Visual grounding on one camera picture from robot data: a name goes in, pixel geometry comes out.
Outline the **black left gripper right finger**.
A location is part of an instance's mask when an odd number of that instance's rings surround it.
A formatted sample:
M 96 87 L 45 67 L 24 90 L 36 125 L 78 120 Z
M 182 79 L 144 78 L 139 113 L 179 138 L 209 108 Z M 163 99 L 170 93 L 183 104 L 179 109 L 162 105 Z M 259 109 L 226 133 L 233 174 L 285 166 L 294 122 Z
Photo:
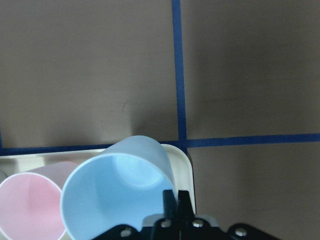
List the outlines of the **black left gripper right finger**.
M 178 216 L 182 220 L 191 220 L 195 217 L 190 194 L 187 190 L 178 191 Z

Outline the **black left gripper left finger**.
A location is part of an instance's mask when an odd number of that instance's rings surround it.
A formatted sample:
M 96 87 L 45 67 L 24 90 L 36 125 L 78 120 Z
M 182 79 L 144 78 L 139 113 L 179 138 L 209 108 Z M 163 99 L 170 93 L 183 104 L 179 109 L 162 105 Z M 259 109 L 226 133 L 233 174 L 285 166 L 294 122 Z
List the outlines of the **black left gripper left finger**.
M 178 218 L 178 203 L 172 190 L 162 192 L 163 216 L 166 219 L 175 220 Z

